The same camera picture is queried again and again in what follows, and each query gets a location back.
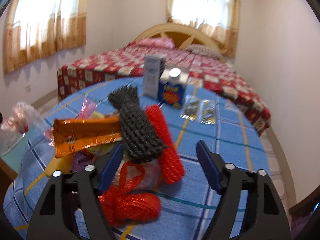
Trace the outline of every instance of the sheer curtain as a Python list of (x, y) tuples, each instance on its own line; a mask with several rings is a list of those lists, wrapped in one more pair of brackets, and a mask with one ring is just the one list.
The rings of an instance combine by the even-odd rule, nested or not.
[(235, 56), (239, 0), (167, 0), (166, 18), (201, 30), (218, 43), (222, 54)]
[(12, 0), (4, 39), (4, 73), (86, 43), (87, 0)]

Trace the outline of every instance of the silver screw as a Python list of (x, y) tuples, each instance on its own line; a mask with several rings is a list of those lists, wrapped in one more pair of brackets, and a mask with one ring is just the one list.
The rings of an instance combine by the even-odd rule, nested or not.
[(261, 176), (266, 176), (267, 172), (265, 170), (258, 170), (258, 174)]
[(232, 163), (227, 163), (224, 166), (227, 170), (234, 170), (236, 168)]
[(53, 173), (52, 173), (52, 176), (54, 176), (54, 177), (59, 177), (59, 176), (61, 176), (62, 175), (62, 172), (61, 171), (54, 171)]
[(86, 171), (93, 171), (95, 168), (96, 168), (96, 166), (94, 166), (94, 165), (88, 165), (88, 166), (86, 166), (84, 169), (85, 169)]

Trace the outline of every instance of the blue plaid tablecloth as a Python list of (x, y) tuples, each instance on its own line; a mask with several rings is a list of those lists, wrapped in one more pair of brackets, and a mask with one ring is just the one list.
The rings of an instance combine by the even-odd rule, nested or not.
[[(111, 113), (114, 108), (108, 103), (108, 94), (117, 87), (131, 84), (138, 87), (142, 107), (157, 104), (156, 100), (141, 96), (142, 78), (123, 78), (104, 82), (64, 99), (45, 118), (52, 125), (55, 118), (74, 118), (81, 109), (87, 94), (98, 103), (97, 111)], [(256, 131), (243, 114), (230, 101), (211, 91), (188, 86), (187, 94), (201, 99), (215, 100), (216, 123), (200, 124), (180, 118), (180, 110), (163, 104), (172, 140), (177, 145), (186, 170), (182, 181), (167, 185), (161, 182), (155, 194), (161, 200), (161, 214), (156, 221), (131, 223), (114, 228), (115, 235), (123, 239), (145, 240), (198, 240), (205, 233), (216, 210), (220, 196), (210, 189), (196, 157), (196, 143), (204, 140), (212, 152), (222, 156), (225, 162), (252, 171), (265, 169), (269, 172), (266, 153)], [(22, 158), (20, 173), (9, 187), (4, 199), (4, 213), (13, 227), (26, 238), (28, 223), (39, 196), (48, 181), (44, 169), (54, 156), (53, 147), (39, 130), (32, 131)], [(240, 232), (247, 192), (243, 191), (236, 221), (230, 237)], [(89, 238), (80, 210), (76, 211), (79, 232)]]

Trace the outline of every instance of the blue gripper pad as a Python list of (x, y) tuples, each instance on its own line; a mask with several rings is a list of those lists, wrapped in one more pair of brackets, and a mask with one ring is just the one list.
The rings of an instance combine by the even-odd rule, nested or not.
[(99, 186), (97, 188), (99, 195), (102, 195), (111, 186), (112, 180), (123, 158), (123, 145), (119, 143), (110, 154), (112, 154), (111, 157), (100, 173)]
[[(222, 172), (224, 168), (223, 159), (220, 155), (211, 153), (203, 140), (200, 140), (197, 143), (196, 154), (210, 187), (219, 195), (221, 195), (223, 192), (223, 187), (221, 185), (223, 176)], [(217, 162), (216, 165), (210, 155), (212, 155), (212, 157), (215, 157), (215, 161)]]

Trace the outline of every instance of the headboard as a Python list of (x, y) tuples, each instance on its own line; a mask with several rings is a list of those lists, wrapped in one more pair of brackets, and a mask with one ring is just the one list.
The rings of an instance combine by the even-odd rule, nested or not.
[(220, 51), (217, 44), (202, 32), (189, 26), (175, 23), (163, 23), (153, 26), (141, 33), (135, 41), (143, 38), (158, 37), (172, 38), (175, 46), (179, 49), (186, 49), (191, 44), (202, 44)]

